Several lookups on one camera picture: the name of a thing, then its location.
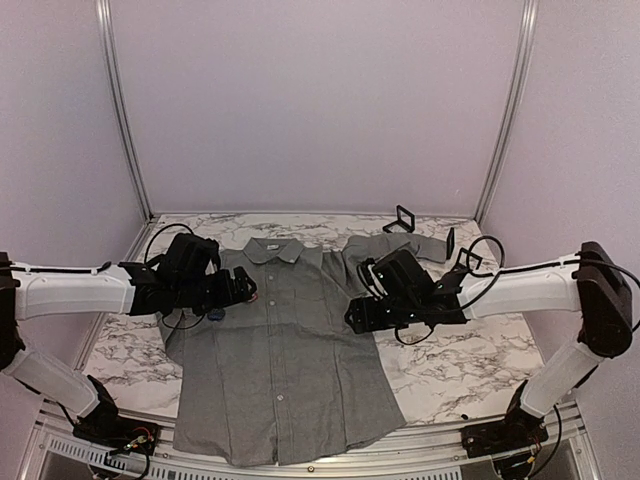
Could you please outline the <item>blue night scene brooch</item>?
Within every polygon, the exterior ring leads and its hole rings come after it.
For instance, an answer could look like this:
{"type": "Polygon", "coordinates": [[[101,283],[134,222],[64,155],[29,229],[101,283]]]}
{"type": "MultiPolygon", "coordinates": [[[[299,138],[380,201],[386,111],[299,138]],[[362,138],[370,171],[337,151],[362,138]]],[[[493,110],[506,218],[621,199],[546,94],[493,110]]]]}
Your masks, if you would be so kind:
{"type": "Polygon", "coordinates": [[[207,313],[207,319],[212,322],[222,321],[226,316],[224,309],[213,309],[207,313]]]}

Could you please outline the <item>left aluminium frame post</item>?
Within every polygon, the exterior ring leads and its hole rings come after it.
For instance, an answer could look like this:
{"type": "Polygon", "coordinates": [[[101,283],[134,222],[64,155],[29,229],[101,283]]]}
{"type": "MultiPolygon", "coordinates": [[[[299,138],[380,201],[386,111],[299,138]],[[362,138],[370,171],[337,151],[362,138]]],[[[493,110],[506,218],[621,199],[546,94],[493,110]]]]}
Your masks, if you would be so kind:
{"type": "Polygon", "coordinates": [[[149,195],[144,185],[142,171],[134,143],[133,132],[128,118],[124,88],[118,64],[111,2],[108,0],[97,0],[96,13],[101,34],[108,83],[118,132],[124,150],[125,163],[131,178],[134,195],[136,197],[141,216],[145,222],[150,222],[154,218],[154,215],[149,195]]]}

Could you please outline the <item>right aluminium frame post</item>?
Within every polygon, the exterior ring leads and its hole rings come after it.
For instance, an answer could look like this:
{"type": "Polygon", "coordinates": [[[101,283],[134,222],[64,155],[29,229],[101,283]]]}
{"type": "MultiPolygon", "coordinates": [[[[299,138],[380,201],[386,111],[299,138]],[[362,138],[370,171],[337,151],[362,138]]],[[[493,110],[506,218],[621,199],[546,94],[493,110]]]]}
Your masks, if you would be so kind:
{"type": "Polygon", "coordinates": [[[508,82],[507,96],[489,167],[474,213],[474,221],[479,226],[483,225],[489,215],[492,201],[498,189],[500,176],[507,159],[512,133],[519,114],[530,70],[539,4],[540,2],[538,0],[525,0],[522,3],[520,26],[518,29],[513,67],[508,82]]]}

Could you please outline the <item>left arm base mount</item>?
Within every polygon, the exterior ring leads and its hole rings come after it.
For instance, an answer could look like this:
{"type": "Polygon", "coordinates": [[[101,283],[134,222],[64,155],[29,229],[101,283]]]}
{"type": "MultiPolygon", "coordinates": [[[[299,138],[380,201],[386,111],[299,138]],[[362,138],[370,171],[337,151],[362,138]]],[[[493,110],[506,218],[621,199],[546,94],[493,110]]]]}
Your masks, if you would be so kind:
{"type": "Polygon", "coordinates": [[[111,449],[110,455],[140,453],[152,455],[157,444],[159,425],[120,415],[115,400],[104,385],[92,377],[98,405],[84,417],[78,416],[73,436],[111,449]]]}

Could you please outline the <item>black display frame middle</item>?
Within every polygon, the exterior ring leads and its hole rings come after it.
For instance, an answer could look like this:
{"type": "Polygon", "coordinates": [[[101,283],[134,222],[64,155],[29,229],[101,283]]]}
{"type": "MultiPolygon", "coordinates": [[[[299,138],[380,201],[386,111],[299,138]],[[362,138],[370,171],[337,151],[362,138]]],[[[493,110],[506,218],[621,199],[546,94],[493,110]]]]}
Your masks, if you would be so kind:
{"type": "Polygon", "coordinates": [[[455,249],[455,228],[450,227],[446,238],[446,260],[450,260],[455,249]]]}

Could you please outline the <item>black display frame front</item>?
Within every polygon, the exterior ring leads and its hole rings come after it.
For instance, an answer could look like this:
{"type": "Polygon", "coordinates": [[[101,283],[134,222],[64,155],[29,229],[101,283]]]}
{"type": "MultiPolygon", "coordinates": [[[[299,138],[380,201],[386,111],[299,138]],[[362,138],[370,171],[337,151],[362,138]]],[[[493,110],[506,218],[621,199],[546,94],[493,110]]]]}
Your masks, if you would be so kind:
{"type": "Polygon", "coordinates": [[[467,248],[461,247],[454,263],[456,271],[473,272],[478,270],[483,262],[483,257],[479,256],[467,248]]]}

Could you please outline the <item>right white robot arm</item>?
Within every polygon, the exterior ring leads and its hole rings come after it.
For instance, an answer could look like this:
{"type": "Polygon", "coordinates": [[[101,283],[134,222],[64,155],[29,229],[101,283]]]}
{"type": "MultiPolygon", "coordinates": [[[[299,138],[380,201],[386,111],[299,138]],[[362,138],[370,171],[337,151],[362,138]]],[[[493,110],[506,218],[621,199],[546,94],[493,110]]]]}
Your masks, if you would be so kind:
{"type": "Polygon", "coordinates": [[[495,438],[515,448],[540,426],[556,402],[580,386],[607,359],[631,346],[636,275],[615,264],[596,242],[543,263],[481,271],[468,261],[434,279],[406,250],[356,268],[367,295],[351,300],[344,320],[357,334],[415,323],[429,329],[529,312],[572,312],[582,324],[575,337],[514,393],[495,438]]]}

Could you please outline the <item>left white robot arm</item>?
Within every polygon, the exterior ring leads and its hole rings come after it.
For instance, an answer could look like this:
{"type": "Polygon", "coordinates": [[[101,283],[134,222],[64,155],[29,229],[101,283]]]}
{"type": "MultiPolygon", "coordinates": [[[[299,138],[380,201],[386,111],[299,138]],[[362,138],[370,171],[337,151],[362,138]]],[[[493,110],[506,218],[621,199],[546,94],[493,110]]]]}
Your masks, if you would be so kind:
{"type": "Polygon", "coordinates": [[[222,266],[217,241],[192,233],[174,236],[167,251],[142,262],[100,267],[34,266],[1,256],[1,371],[73,412],[106,445],[125,438],[126,423],[96,379],[28,346],[21,321],[85,313],[197,316],[251,300],[257,285],[241,267],[222,266]]]}

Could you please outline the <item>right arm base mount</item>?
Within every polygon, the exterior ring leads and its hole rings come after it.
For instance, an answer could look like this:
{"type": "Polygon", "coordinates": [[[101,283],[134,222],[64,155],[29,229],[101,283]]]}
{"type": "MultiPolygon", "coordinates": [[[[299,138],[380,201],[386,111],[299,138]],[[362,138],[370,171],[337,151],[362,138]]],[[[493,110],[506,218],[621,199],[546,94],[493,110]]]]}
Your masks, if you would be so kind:
{"type": "Polygon", "coordinates": [[[461,444],[469,458],[537,446],[549,438],[544,418],[535,417],[522,408],[521,394],[520,390],[515,392],[502,419],[461,430],[461,444]]]}

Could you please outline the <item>black display frame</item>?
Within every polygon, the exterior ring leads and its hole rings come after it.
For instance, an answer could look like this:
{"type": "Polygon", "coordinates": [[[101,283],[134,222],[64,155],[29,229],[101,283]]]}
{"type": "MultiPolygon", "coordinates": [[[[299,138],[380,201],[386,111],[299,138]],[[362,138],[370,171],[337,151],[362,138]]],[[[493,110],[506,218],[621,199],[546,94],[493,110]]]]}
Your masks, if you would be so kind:
{"type": "Polygon", "coordinates": [[[385,233],[406,232],[413,233],[416,228],[416,216],[409,209],[398,204],[395,209],[396,218],[394,221],[384,225],[382,231],[385,233]]]}
{"type": "Polygon", "coordinates": [[[446,260],[450,260],[455,249],[455,228],[450,227],[446,238],[446,260]]]}
{"type": "Polygon", "coordinates": [[[456,271],[473,272],[478,270],[483,262],[483,257],[479,256],[467,248],[461,247],[454,263],[456,271]]]}

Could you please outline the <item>aluminium frame post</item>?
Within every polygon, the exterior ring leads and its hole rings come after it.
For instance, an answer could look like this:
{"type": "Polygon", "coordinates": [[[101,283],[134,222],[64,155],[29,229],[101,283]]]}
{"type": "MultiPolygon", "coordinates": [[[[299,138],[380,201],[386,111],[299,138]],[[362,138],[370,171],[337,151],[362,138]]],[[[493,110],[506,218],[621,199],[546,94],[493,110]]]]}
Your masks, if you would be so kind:
{"type": "Polygon", "coordinates": [[[142,171],[134,143],[133,132],[128,118],[124,88],[118,64],[111,2],[108,0],[97,0],[96,13],[101,34],[108,83],[118,132],[124,150],[125,163],[131,178],[134,195],[136,197],[141,216],[145,222],[150,222],[154,218],[154,215],[149,195],[144,185],[142,171]]]}
{"type": "Polygon", "coordinates": [[[538,0],[525,0],[522,3],[520,26],[518,29],[513,67],[508,82],[507,96],[489,167],[474,213],[474,221],[479,226],[483,225],[489,215],[492,201],[498,189],[500,176],[507,159],[512,133],[519,114],[530,70],[539,4],[540,2],[538,0]]]}

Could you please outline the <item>front aluminium rail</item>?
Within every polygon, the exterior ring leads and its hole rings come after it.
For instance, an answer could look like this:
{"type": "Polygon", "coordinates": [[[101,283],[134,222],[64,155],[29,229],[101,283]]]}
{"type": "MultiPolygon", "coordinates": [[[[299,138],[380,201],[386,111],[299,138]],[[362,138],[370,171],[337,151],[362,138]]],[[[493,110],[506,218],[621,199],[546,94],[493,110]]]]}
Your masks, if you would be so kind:
{"type": "Polygon", "coordinates": [[[110,455],[111,449],[73,436],[58,409],[47,406],[23,458],[22,479],[598,479],[600,473],[575,406],[552,408],[540,445],[469,458],[461,430],[502,418],[411,425],[349,443],[344,431],[287,424],[253,432],[235,453],[211,446],[187,449],[173,422],[158,423],[152,455],[110,455]]]}

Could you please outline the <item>black display frame back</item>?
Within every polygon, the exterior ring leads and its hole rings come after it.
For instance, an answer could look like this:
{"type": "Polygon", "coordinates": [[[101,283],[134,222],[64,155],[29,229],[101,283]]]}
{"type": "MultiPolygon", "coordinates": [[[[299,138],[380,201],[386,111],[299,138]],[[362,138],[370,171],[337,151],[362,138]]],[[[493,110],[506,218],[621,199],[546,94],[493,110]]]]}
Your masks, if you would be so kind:
{"type": "Polygon", "coordinates": [[[384,225],[382,231],[385,233],[406,232],[413,233],[416,228],[416,216],[409,209],[398,204],[395,209],[396,218],[394,221],[384,225]]]}

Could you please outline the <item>grey button-up shirt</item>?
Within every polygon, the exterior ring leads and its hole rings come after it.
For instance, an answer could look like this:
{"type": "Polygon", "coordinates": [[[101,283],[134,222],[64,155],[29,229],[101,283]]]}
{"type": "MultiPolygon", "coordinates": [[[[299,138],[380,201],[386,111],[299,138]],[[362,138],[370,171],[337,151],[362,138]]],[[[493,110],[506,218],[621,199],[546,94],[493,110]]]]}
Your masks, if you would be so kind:
{"type": "Polygon", "coordinates": [[[165,352],[182,370],[175,439],[235,453],[273,425],[338,428],[349,443],[404,426],[374,337],[344,321],[351,299],[364,293],[357,266],[397,249],[446,259],[443,241],[408,233],[353,236],[331,251],[295,238],[224,250],[223,264],[243,267],[259,298],[219,322],[189,309],[159,322],[165,352]]]}

